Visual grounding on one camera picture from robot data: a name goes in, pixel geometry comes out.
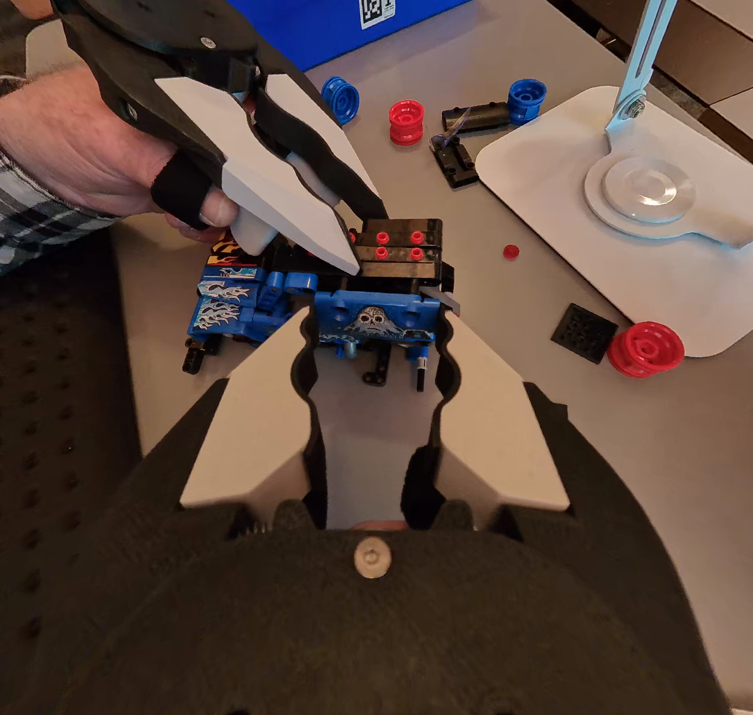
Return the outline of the black square studded plate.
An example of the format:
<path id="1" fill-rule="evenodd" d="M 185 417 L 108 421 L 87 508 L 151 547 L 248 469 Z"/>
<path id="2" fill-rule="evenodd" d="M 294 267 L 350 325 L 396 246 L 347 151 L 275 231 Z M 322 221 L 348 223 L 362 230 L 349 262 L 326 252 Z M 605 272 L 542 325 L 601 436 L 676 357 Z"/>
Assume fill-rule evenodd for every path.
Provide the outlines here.
<path id="1" fill-rule="evenodd" d="M 571 303 L 551 335 L 551 341 L 580 358 L 600 364 L 617 331 L 614 322 Z"/>

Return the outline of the black perforated floor mat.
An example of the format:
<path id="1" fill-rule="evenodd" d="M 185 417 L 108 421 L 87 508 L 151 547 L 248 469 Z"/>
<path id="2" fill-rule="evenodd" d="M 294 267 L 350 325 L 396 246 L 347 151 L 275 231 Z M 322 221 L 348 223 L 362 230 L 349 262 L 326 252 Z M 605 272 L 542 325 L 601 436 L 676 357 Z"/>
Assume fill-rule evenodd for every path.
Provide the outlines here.
<path id="1" fill-rule="evenodd" d="M 1 288 L 4 707 L 24 688 L 87 528 L 142 450 L 108 231 L 23 265 Z"/>

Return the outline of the blue flame toy brick truck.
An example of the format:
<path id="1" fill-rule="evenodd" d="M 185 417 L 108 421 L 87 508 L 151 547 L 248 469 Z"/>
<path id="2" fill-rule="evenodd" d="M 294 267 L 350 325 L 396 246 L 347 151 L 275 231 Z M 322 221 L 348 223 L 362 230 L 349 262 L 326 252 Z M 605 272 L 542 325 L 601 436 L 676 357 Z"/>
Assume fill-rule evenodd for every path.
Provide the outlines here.
<path id="1" fill-rule="evenodd" d="M 440 219 L 369 219 L 361 230 L 350 229 L 348 234 L 360 263 L 355 276 L 281 235 L 252 255 L 226 232 L 212 246 L 197 284 L 183 372 L 196 375 L 203 360 L 219 352 L 224 338 L 259 347 L 302 307 L 311 306 L 315 312 L 319 291 L 419 294 L 458 312 L 453 300 L 454 268 L 442 254 Z M 338 358 L 355 358 L 360 350 L 376 353 L 373 369 L 363 375 L 363 382 L 373 387 L 385 385 L 391 350 L 398 346 L 415 364 L 417 391 L 423 392 L 434 343 L 329 343 L 320 340 L 318 330 L 318 344 L 334 348 Z"/>

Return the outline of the black holed brick plate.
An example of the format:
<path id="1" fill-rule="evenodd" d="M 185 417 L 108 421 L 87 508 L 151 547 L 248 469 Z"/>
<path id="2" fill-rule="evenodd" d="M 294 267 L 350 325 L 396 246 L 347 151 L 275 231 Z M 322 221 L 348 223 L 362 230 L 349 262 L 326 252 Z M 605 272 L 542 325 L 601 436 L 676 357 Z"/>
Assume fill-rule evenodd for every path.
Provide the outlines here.
<path id="1" fill-rule="evenodd" d="M 457 136 L 430 138 L 431 152 L 449 187 L 457 190 L 479 181 L 475 162 Z"/>

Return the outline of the clear round suction cup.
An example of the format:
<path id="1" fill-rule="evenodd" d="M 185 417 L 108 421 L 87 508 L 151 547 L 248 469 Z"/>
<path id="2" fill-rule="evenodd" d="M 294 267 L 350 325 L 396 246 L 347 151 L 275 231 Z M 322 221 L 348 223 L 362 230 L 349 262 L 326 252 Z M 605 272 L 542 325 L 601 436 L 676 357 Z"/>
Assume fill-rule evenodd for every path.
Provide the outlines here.
<path id="1" fill-rule="evenodd" d="M 602 179 L 602 192 L 617 213 L 649 224 L 677 221 L 697 201 L 695 183 L 684 170 L 650 156 L 617 161 Z"/>

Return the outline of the red toy wheel rim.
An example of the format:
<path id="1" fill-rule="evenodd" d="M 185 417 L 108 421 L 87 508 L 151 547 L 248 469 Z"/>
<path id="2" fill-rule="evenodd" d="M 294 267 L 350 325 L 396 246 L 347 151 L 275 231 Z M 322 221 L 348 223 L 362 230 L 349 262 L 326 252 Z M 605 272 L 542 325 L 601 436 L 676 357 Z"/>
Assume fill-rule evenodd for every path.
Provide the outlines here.
<path id="1" fill-rule="evenodd" d="M 396 102 L 389 109 L 389 135 L 391 141 L 408 147 L 419 143 L 424 134 L 425 110 L 418 101 L 407 99 Z"/>
<path id="2" fill-rule="evenodd" d="M 631 326 L 611 341 L 607 358 L 622 375 L 646 379 L 667 372 L 684 361 L 684 344 L 665 325 L 645 321 Z"/>

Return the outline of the person's left hand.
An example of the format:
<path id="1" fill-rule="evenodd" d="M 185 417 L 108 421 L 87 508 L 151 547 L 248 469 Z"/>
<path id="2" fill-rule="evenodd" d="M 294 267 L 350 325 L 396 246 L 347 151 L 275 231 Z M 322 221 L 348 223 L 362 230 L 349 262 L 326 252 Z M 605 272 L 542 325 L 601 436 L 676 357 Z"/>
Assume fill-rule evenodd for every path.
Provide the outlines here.
<path id="1" fill-rule="evenodd" d="M 151 186 L 177 151 L 118 118 L 85 64 L 45 74 L 3 97 L 1 143 L 55 196 L 120 218 L 163 212 Z"/>

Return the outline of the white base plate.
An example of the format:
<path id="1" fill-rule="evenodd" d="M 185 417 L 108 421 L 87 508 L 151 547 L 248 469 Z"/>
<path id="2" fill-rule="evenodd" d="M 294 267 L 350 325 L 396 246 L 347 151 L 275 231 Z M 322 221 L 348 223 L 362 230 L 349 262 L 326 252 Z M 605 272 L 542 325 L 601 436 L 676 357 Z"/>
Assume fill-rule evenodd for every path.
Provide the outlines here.
<path id="1" fill-rule="evenodd" d="M 648 102 L 611 147 L 606 126 L 618 89 L 586 89 L 487 145 L 481 181 L 634 323 L 679 335 L 689 357 L 720 354 L 752 328 L 751 164 L 729 147 Z M 618 228 L 591 208 L 605 204 L 602 178 L 624 157 L 658 157 L 697 190 L 696 206 L 651 238 L 615 213 Z"/>

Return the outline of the blue toy wheel rim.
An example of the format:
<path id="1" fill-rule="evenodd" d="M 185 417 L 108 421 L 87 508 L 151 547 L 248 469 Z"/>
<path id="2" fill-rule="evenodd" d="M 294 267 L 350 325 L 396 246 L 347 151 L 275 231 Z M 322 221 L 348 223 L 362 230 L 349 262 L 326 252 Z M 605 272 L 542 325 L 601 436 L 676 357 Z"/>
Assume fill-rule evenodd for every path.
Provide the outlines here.
<path id="1" fill-rule="evenodd" d="M 539 116 L 547 87 L 540 80 L 525 78 L 513 82 L 506 105 L 510 124 L 522 126 Z"/>
<path id="2" fill-rule="evenodd" d="M 340 125 L 344 126 L 356 118 L 360 94 L 354 85 L 340 76 L 332 76 L 323 84 L 321 93 Z"/>

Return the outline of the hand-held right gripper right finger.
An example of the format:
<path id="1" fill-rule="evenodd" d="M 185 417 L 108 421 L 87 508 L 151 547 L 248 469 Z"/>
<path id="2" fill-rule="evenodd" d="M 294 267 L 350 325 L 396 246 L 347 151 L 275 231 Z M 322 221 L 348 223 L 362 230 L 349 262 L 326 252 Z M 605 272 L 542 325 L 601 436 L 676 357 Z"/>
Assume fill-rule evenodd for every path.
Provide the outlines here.
<path id="1" fill-rule="evenodd" d="M 435 346 L 441 399 L 407 467 L 408 526 L 430 528 L 449 501 L 469 506 L 476 529 L 505 506 L 565 513 L 570 500 L 521 376 L 452 311 L 440 311 Z"/>

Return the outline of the blue skull side panel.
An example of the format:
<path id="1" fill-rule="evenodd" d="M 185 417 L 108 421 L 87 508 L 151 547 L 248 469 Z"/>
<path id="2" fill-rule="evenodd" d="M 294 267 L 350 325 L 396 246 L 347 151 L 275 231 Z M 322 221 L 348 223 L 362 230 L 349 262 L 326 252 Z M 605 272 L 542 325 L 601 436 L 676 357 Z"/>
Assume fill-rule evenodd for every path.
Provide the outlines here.
<path id="1" fill-rule="evenodd" d="M 319 338 L 329 343 L 430 344 L 442 306 L 438 299 L 419 294 L 358 290 L 319 291 L 314 301 Z"/>

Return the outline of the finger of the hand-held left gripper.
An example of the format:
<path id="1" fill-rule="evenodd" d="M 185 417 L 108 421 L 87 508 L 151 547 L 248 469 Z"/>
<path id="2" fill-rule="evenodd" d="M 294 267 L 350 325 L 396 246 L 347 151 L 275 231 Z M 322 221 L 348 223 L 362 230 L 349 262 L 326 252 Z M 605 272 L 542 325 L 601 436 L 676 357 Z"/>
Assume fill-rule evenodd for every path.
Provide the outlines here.
<path id="1" fill-rule="evenodd" d="M 293 165 L 264 146 L 241 102 L 190 78 L 155 83 L 225 156 L 221 189 L 240 207 L 231 228 L 240 246 L 251 249 L 254 215 L 333 267 L 358 273 L 360 264 L 335 210 L 306 186 Z"/>
<path id="2" fill-rule="evenodd" d="M 389 218 L 342 127 L 289 74 L 265 75 L 255 95 L 254 118 L 264 133 L 302 159 L 359 219 Z"/>

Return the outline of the person's left forearm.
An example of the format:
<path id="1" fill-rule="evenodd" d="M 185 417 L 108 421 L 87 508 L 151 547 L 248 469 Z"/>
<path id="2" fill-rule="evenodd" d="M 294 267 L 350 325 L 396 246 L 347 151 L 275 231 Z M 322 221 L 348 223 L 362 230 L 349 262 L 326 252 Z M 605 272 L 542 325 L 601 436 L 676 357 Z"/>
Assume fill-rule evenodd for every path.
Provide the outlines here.
<path id="1" fill-rule="evenodd" d="M 113 218 L 55 196 L 2 149 L 2 273 L 106 227 Z"/>

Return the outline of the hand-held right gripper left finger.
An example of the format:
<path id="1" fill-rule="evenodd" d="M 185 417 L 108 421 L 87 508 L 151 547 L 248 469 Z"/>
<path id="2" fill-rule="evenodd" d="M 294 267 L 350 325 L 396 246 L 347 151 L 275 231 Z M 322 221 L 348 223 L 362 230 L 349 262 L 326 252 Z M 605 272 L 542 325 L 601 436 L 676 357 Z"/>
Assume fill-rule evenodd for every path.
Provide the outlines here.
<path id="1" fill-rule="evenodd" d="M 326 452 L 311 391 L 318 323 L 296 312 L 228 376 L 180 504 L 239 503 L 271 524 L 280 503 L 302 501 L 327 524 Z"/>

